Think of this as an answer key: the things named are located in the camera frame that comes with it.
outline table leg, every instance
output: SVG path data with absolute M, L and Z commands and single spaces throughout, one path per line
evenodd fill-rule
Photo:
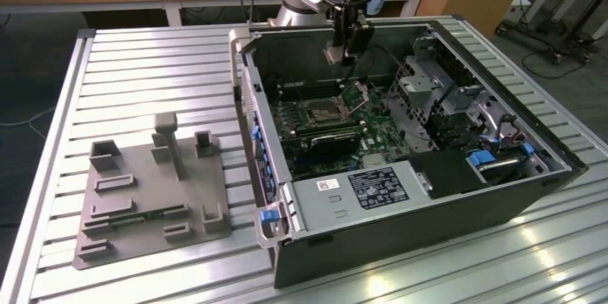
M 164 11 L 167 13 L 170 26 L 182 26 L 180 9 L 182 3 L 179 1 L 167 1 L 164 3 Z
M 400 17 L 414 17 L 416 15 L 416 10 L 419 9 L 420 0 L 406 0 L 403 4 Z

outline white label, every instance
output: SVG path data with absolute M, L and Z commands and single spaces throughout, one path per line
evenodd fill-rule
M 316 182 L 316 186 L 319 187 L 320 192 L 340 187 L 339 180 L 336 178 L 326 179 L 323 181 Z

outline wheel caster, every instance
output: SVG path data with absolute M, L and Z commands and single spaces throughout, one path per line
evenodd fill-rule
M 554 55 L 554 60 L 551 61 L 551 63 L 558 65 L 558 64 L 562 63 L 563 60 L 564 60 L 564 56 L 560 55 L 559 53 L 556 53 L 556 54 Z
M 495 30 L 495 33 L 496 33 L 496 36 L 504 36 L 504 34 L 507 33 L 507 28 L 504 26 L 499 26 Z

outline sticker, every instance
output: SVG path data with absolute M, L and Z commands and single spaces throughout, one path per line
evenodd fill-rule
M 323 181 L 316 182 L 316 186 L 319 187 L 320 192 L 340 187 L 339 180 L 336 178 L 324 179 Z
M 392 167 L 348 176 L 359 204 L 372 209 L 410 199 Z

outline blue latch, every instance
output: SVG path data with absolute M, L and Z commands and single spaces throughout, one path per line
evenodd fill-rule
M 252 139 L 256 139 L 258 138 L 258 134 L 260 133 L 260 126 L 256 125 L 254 126 L 254 132 L 251 132 L 251 137 Z
M 279 210 L 271 209 L 260 212 L 260 221 L 263 224 L 270 224 L 272 222 L 279 222 L 282 216 Z
M 531 155 L 534 154 L 535 152 L 535 149 L 534 149 L 534 146 L 531 145 L 530 142 L 524 143 L 524 152 L 526 152 L 526 155 Z
M 496 157 L 487 150 L 475 151 L 471 153 L 471 162 L 478 167 L 483 164 L 492 163 L 496 161 Z

